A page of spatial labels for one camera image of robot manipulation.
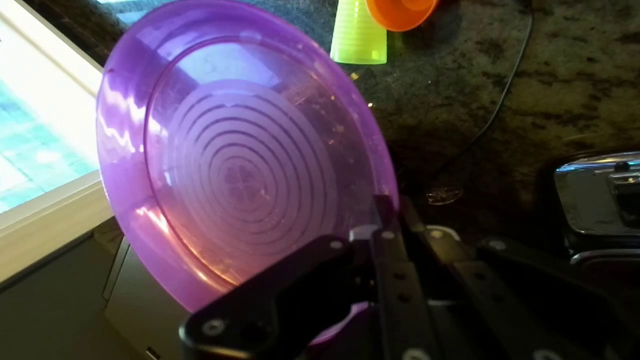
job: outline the purple plate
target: purple plate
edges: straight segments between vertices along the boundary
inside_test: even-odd
[[[320,233],[399,204],[367,101],[327,51],[246,4],[183,0],[117,43],[99,93],[114,214],[191,311]]]

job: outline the window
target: window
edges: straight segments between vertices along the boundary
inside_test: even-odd
[[[95,141],[101,67],[0,0],[0,282],[110,218]]]

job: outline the green object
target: green object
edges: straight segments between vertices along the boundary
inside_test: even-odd
[[[367,0],[338,0],[330,55],[343,63],[387,63],[387,28]]]

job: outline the concentric ring pattern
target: concentric ring pattern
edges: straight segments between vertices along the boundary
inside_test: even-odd
[[[241,282],[334,230],[340,209],[328,148],[288,98],[246,79],[204,83],[181,101],[165,134],[163,149],[148,152],[160,204],[218,275]]]

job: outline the granite countertop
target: granite countertop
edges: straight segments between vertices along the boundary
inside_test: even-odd
[[[129,22],[160,2],[31,0],[101,63]],[[337,0],[255,0],[328,50]],[[448,172],[493,116],[522,63],[491,132]],[[383,125],[400,187],[427,222],[454,225],[464,240],[503,233],[560,240],[541,206],[547,167],[584,153],[640,146],[640,2],[447,0],[419,29],[391,34],[387,66],[345,66]],[[434,186],[464,190],[430,206]]]

